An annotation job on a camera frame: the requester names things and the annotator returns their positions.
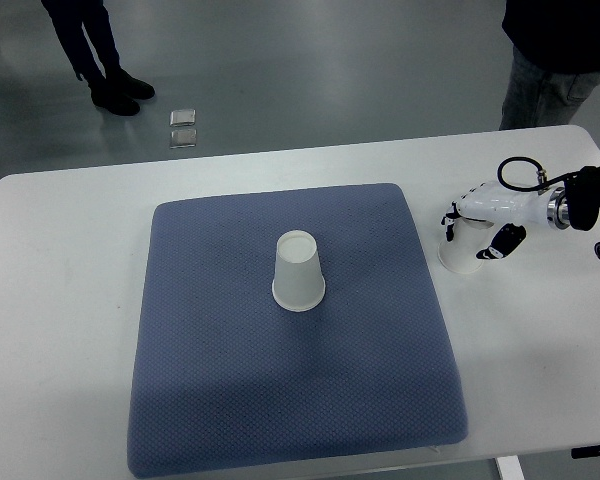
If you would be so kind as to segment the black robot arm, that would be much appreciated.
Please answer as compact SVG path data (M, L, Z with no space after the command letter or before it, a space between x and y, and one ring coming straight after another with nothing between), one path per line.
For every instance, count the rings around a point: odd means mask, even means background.
M564 187L570 226L591 230L600 214L600 167L585 166L568 174ZM600 260L600 241L594 245L594 253Z

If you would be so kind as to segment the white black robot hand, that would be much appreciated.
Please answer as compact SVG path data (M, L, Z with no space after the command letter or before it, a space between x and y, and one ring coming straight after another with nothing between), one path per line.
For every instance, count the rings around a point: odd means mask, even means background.
M482 260L500 260L513 253L526 239L526 226L531 223L555 230L570 226L563 187L521 192L497 181L482 183L451 203L441 221L448 240L459 218L494 224L488 246L477 253Z

